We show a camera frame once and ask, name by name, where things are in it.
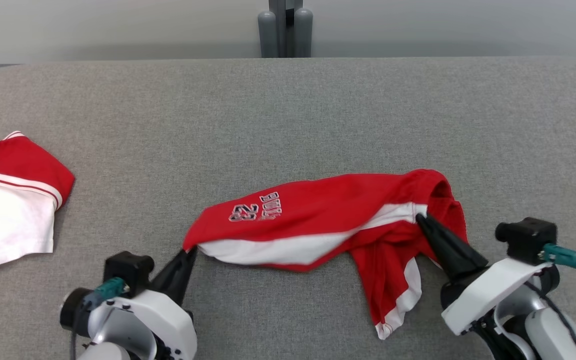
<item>white trim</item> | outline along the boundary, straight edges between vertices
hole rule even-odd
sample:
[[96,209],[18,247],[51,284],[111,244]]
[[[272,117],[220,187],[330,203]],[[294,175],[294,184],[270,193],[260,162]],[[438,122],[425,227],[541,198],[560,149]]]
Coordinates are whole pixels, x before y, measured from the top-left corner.
[[13,139],[16,137],[26,137],[26,135],[22,134],[21,131],[13,131],[10,132],[6,137],[4,137],[4,140],[7,141],[8,139]]
[[406,279],[408,289],[397,298],[394,309],[386,314],[384,323],[379,322],[375,325],[377,336],[381,340],[385,340],[398,327],[402,326],[406,313],[412,310],[421,298],[421,276],[419,275],[419,267],[414,257],[406,264],[404,278]]
[[333,251],[361,230],[406,221],[415,223],[415,215],[426,215],[428,205],[422,203],[386,203],[360,227],[343,232],[308,234],[269,241],[223,239],[199,244],[201,251],[225,263],[240,265],[298,264],[308,265]]
[[51,198],[54,197],[52,202],[55,205],[55,210],[62,206],[62,194],[60,194],[57,189],[46,184],[45,182],[25,180],[25,178],[3,175],[0,173],[0,186],[10,189],[23,189],[25,191],[32,191],[39,194],[48,195]]

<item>gray fabric surface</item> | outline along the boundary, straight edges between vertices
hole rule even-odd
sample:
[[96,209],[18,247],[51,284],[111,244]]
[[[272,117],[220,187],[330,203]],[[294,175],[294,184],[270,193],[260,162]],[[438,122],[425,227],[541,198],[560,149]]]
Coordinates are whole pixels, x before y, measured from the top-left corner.
[[[295,180],[441,171],[490,260],[501,221],[554,221],[576,248],[576,59],[236,59],[0,69],[0,139],[21,130],[77,180],[55,252],[0,266],[0,359],[66,359],[58,308],[118,251],[160,268],[205,207]],[[307,274],[198,258],[197,360],[481,359],[443,324],[442,272],[385,341],[352,259]],[[576,272],[553,300],[576,320]]]

